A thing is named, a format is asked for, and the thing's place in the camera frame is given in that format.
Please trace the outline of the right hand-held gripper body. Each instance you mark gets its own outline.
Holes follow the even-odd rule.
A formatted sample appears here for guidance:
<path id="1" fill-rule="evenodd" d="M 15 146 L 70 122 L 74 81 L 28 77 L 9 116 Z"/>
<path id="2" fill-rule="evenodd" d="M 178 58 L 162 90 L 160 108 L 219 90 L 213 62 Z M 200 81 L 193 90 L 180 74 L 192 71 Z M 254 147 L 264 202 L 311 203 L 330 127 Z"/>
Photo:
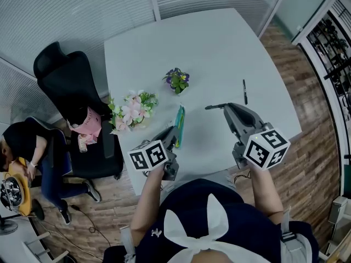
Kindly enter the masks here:
<path id="1" fill-rule="evenodd" d="M 264 123 L 260 129 L 253 128 L 242 135 L 237 134 L 237 138 L 232 154 L 240 169 L 246 167 L 248 162 L 261 170 L 270 169 L 282 162 L 291 146 L 282 132 L 270 123 Z"/>

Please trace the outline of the green patterned pencil pouch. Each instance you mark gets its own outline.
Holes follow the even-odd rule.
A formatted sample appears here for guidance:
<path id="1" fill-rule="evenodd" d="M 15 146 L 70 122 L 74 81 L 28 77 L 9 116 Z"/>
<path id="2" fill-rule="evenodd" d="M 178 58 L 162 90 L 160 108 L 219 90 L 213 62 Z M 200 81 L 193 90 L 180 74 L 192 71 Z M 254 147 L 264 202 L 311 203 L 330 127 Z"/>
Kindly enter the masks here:
<path id="1" fill-rule="evenodd" d="M 184 121 L 185 121 L 185 107 L 184 105 L 180 104 L 176 119 L 174 121 L 174 126 L 179 129 L 178 138 L 175 143 L 176 148 L 180 148 L 182 145 Z"/>

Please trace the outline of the pink flowers in cream pot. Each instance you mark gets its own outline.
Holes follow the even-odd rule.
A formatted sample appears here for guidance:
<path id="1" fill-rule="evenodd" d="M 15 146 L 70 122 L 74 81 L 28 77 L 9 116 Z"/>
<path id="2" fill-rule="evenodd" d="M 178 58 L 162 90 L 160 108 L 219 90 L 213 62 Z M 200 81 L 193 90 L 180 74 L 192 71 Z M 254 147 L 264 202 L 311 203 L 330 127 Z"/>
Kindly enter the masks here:
<path id="1" fill-rule="evenodd" d="M 144 90 L 130 90 L 120 104 L 115 103 L 109 95 L 108 108 L 111 111 L 109 123 L 112 126 L 110 134 L 118 135 L 138 128 L 145 128 L 158 106 L 158 96 Z"/>

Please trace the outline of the small purple flower plant pot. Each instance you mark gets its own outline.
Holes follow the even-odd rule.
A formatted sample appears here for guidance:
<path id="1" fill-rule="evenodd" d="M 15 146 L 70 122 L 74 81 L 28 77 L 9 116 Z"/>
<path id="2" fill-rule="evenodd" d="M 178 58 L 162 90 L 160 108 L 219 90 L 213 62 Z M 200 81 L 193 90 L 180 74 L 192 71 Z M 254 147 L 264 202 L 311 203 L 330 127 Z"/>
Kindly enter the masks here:
<path id="1" fill-rule="evenodd" d="M 182 93 L 189 86 L 190 75 L 186 72 L 182 72 L 179 68 L 169 70 L 163 77 L 163 80 L 170 86 L 170 88 L 176 93 Z"/>

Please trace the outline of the pink snack packet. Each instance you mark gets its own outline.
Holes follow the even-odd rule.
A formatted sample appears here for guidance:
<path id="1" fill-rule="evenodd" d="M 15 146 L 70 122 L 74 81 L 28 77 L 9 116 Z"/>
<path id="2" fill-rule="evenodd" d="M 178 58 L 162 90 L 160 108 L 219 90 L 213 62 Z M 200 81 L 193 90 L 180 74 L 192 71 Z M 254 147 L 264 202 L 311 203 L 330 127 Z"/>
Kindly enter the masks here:
<path id="1" fill-rule="evenodd" d="M 80 153 L 87 152 L 88 145 L 97 143 L 97 138 L 94 135 L 79 134 L 77 140 Z"/>

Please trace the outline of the pink paper bag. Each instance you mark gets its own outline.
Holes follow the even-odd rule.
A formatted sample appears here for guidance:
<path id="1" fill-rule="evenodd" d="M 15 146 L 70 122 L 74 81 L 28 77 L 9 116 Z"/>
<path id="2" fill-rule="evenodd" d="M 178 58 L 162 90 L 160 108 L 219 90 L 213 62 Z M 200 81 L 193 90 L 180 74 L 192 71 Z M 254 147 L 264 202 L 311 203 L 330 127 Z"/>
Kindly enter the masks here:
<path id="1" fill-rule="evenodd" d="M 77 111 L 73 124 L 67 121 L 69 129 L 84 135 L 92 135 L 96 138 L 101 131 L 101 116 L 90 107 L 80 108 Z"/>

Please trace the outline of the person's navy top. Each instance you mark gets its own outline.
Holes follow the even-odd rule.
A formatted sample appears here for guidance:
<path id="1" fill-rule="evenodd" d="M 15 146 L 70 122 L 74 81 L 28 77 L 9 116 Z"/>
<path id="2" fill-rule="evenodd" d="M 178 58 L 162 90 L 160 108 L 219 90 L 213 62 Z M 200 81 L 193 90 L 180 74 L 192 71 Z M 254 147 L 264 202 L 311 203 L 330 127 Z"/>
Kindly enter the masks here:
<path id="1" fill-rule="evenodd" d="M 228 232 L 220 242 L 250 250 L 270 263 L 318 263 L 319 247 L 308 223 L 292 221 L 288 214 L 279 224 L 274 223 L 240 195 L 225 186 L 197 179 L 172 191 L 160 203 L 157 219 L 138 245 L 133 244 L 129 229 L 121 233 L 122 245 L 108 248 L 103 263 L 167 263 L 184 248 L 163 235 L 167 210 L 173 211 L 182 223 L 187 236 L 208 235 L 207 201 L 213 194 L 224 207 Z M 232 263 L 215 250 L 203 250 L 194 255 L 191 263 Z"/>

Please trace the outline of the white box unit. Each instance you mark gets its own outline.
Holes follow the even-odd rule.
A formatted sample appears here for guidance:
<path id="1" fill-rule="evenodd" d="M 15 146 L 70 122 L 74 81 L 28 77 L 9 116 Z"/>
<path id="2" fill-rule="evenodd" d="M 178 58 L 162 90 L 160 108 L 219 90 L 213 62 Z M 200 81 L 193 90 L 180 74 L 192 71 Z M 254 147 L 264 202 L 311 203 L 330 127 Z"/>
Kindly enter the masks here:
<path id="1" fill-rule="evenodd" d="M 338 196 L 332 202 L 328 221 L 336 225 L 342 218 L 351 220 L 351 199 Z"/>

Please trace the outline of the black metal railing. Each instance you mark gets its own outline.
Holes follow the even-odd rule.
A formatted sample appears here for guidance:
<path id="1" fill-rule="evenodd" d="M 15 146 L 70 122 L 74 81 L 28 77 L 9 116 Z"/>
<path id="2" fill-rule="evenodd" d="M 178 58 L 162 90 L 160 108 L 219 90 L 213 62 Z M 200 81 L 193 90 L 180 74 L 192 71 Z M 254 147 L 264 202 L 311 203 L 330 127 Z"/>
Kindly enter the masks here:
<path id="1" fill-rule="evenodd" d="M 306 39 L 326 70 L 351 136 L 351 0 L 335 0 Z"/>

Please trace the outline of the white hair bow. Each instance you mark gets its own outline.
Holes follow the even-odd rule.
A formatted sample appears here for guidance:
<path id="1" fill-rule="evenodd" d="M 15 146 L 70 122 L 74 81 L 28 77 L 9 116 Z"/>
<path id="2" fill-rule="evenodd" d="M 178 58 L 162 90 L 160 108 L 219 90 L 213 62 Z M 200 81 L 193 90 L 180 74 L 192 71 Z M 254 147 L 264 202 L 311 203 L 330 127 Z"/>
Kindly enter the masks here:
<path id="1" fill-rule="evenodd" d="M 208 235 L 194 238 L 187 236 L 178 216 L 166 211 L 163 235 L 184 249 L 176 253 L 167 263 L 191 263 L 194 255 L 203 250 L 215 250 L 225 254 L 232 263 L 270 263 L 264 257 L 238 245 L 220 242 L 218 239 L 229 230 L 227 213 L 213 194 L 207 201 Z"/>

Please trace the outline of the black office chair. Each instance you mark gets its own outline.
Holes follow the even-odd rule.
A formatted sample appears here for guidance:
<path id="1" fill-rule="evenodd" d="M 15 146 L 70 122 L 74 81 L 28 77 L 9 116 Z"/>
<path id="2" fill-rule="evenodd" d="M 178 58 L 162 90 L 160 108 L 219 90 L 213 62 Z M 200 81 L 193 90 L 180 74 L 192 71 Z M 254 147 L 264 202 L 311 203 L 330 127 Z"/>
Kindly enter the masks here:
<path id="1" fill-rule="evenodd" d="M 95 88 L 88 58 L 84 52 L 64 54 L 59 42 L 44 48 L 33 63 L 33 71 L 40 89 L 70 124 L 83 123 L 91 108 L 101 118 L 102 129 L 97 143 L 82 153 L 78 146 L 78 133 L 72 131 L 69 144 L 64 147 L 70 156 L 73 176 L 97 179 L 112 176 L 118 180 L 122 174 L 123 156 L 116 135 L 112 135 L 112 115 Z"/>

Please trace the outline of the black round stand base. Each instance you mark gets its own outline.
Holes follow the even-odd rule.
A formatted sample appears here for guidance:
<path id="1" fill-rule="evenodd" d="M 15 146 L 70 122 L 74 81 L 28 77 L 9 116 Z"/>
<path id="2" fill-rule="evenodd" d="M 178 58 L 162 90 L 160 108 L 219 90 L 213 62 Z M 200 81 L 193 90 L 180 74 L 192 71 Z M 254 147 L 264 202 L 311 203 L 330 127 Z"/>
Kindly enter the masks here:
<path id="1" fill-rule="evenodd" d="M 45 219 L 44 211 L 42 209 L 42 206 L 40 205 L 39 201 L 36 199 L 33 199 L 31 202 L 32 205 L 32 210 L 31 212 L 41 221 Z"/>

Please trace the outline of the yellow round table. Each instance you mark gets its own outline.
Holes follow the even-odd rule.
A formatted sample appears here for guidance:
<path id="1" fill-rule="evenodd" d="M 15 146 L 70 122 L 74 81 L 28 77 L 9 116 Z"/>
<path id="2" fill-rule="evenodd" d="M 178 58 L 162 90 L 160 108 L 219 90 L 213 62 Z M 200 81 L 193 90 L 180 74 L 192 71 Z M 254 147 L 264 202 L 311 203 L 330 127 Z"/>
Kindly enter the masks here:
<path id="1" fill-rule="evenodd" d="M 28 179 L 22 171 L 15 169 L 12 163 L 9 165 L 8 173 L 10 176 L 14 176 L 19 183 L 21 183 L 24 192 L 24 201 L 21 205 L 15 208 L 15 211 L 22 216 L 28 216 L 31 214 L 32 209 Z"/>

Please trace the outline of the grey round basket of gear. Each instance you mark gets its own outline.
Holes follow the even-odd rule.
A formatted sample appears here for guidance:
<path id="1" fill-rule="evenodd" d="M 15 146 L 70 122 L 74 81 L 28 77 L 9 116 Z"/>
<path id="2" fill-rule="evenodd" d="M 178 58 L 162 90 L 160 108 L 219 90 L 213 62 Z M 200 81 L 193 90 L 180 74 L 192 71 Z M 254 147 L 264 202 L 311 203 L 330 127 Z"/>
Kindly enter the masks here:
<path id="1" fill-rule="evenodd" d="M 20 181 L 9 174 L 0 183 L 0 202 L 9 210 L 20 207 L 25 200 L 25 192 Z"/>

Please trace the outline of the black floor fan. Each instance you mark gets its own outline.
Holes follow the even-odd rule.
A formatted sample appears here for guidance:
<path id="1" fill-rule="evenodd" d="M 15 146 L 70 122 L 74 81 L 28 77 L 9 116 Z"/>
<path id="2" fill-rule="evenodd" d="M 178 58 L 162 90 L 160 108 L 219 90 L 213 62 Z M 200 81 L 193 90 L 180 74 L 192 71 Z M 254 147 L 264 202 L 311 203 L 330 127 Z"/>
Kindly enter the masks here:
<path id="1" fill-rule="evenodd" d="M 0 215 L 0 236 L 9 235 L 18 229 L 18 224 L 13 221 L 17 215 L 2 217 Z"/>

